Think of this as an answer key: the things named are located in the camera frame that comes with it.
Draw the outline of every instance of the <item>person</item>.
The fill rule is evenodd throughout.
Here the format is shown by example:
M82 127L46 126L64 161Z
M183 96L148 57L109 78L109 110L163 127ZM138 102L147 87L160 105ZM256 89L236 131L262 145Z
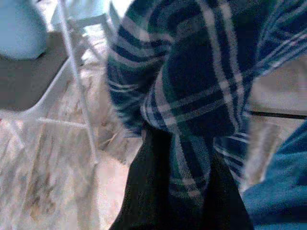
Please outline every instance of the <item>person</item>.
M0 55L36 59L47 48L47 27L31 0L0 2Z
M200 227L214 177L211 152L242 182L253 80L305 53L306 28L307 0L135 0L127 10L109 51L107 83L127 136L140 136L144 123L172 135L173 229ZM256 188L245 196L255 226L281 222L255 215ZM266 213L275 201L282 199L276 194L263 204ZM283 219L281 203L272 215Z

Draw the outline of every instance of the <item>blue jeans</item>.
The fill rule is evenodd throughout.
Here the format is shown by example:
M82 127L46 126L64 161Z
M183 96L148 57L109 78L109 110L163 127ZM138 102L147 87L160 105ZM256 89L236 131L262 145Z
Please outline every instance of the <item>blue jeans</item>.
M307 121L274 155L243 200L256 230L307 229Z
M0 1L0 55L35 59L47 47L45 22L30 0Z

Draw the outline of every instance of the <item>blue plaid flannel shirt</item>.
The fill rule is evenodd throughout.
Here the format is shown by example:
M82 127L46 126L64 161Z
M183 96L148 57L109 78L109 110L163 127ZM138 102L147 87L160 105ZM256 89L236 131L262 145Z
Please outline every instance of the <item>blue plaid flannel shirt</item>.
M197 225L221 154L238 184L251 85L307 50L307 0L135 0L108 57L110 96L133 135L173 134L169 201Z

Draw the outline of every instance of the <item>gray chair seat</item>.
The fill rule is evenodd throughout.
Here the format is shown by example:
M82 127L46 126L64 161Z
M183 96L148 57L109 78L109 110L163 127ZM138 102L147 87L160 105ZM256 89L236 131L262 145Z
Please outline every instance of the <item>gray chair seat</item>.
M61 33L49 33L46 52L35 60L0 56L0 108L23 111L34 106L67 58Z

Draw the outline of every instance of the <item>floor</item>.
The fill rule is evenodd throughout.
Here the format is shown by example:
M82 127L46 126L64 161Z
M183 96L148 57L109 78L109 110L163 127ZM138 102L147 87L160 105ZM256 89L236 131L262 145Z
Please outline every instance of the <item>floor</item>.
M47 21L55 0L39 2ZM99 52L106 40L99 26L89 29ZM125 139L112 111L104 84L106 68L87 51L81 67L83 85L94 124L100 163L89 162L90 148L83 130L19 123L27 143L20 149L8 123L0 123L0 230L107 230L119 212L128 166L140 139ZM82 122L73 81L48 117ZM246 182L241 190L261 181L272 153L302 122L253 116Z

